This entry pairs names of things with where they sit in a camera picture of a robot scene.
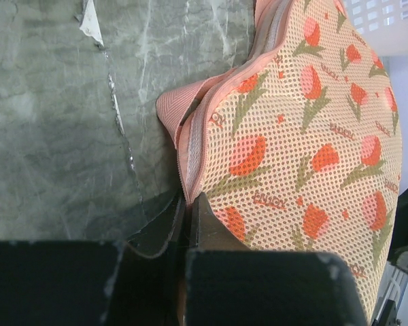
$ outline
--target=orange tulip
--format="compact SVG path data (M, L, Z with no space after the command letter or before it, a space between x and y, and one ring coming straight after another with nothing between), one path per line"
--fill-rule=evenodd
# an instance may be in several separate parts
M378 164L381 158L381 142L377 136L366 136L361 145L361 162L367 166Z
M315 154L311 166L316 172L326 170L339 163L339 154L331 144L326 144Z
M308 17L304 24L305 41L310 46L318 46L320 39L320 28L318 22Z
M396 104L396 100L394 99L392 89L390 87L386 87L384 92L386 93L386 98L387 98L387 101L388 101L388 105L390 106L391 110L393 112L397 112L397 104Z
M254 87L256 87L257 84L257 79L258 79L258 74L255 73L251 77L249 77L247 80L244 80L240 86L237 88L237 91L240 93L248 93L251 92Z
M322 93L322 85L313 66L306 66L301 71L301 88L305 98L316 100Z
M346 56L347 56L347 58L349 59L350 62L353 62L353 63L360 63L361 62L361 54L355 48L354 44L351 44L350 46L347 47Z
M234 148L229 171L232 175L245 176L255 171L266 154L266 138L245 137Z
M326 233L328 225L328 215L325 211L313 204L308 205L303 222L305 234L315 240Z
M358 105L366 104L369 99L367 92L355 83L351 85L351 96Z
M233 206L214 212L215 216L233 233L240 241L245 240L245 222L243 217Z
M376 54L376 52L371 50L371 54L372 54L373 64L380 69L384 69L384 65L382 64L381 60L378 58L378 55Z
M387 207L381 192L375 192L364 199L362 202L362 215L373 231L378 231L385 226Z

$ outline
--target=peeling paint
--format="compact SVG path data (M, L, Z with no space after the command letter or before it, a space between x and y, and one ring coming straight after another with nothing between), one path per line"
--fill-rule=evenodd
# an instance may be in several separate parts
M97 44L104 47L101 36L100 25L98 23L97 12L95 11L94 0L84 0L83 14L76 17L80 21L79 29L89 37L92 37Z
M101 35L100 25L99 25L99 21L97 18L97 12L95 11L95 5L94 5L93 0L83 0L83 14L77 15L76 19L80 22L79 29L83 31L85 35L92 37L96 41L95 45L98 47L100 51L104 53L104 56L106 58L107 66L109 68L109 74L107 76L107 80L109 83L110 95L112 98L112 106L116 112L115 122L116 122L116 125L119 129L119 132L125 144L126 156L127 156L127 161L128 161L127 165L130 168L131 172L133 173L133 176L136 182L136 188L139 193L139 203L145 214L145 209L143 207L143 196L142 196L141 186L139 184L139 180L137 178L137 173L135 170L135 161L133 158L133 152L131 149L130 142L127 139L125 131L124 131L124 124L122 123L121 112L120 112L120 108L118 104L118 99L116 97L116 89L115 89L114 74L112 73L112 65L110 62L109 54L107 53L107 49L104 46L103 37Z

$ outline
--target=bag handle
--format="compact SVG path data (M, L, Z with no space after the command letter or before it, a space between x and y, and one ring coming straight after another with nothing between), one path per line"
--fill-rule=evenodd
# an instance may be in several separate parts
M270 2L272 2L272 0L256 0L254 19L256 27L258 26L258 21L260 20L262 13ZM211 87L221 82L226 76L230 75L233 70L234 69L231 69L221 75L165 92L157 99L157 115L168 130L176 149L180 135L181 122L193 100L201 100Z

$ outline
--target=gray countertop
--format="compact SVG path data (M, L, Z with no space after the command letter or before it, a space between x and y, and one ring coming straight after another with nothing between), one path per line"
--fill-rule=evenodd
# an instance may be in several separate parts
M79 0L0 1L0 239L127 238L147 224L179 188L155 100L240 65L252 4L98 0L103 51L79 30Z

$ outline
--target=pink floral bag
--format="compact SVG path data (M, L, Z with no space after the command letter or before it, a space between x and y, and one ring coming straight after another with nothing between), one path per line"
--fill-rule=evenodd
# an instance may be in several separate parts
M340 255L369 319L401 172L390 80L338 0L258 0L255 21L243 66L157 101L186 200L251 249Z

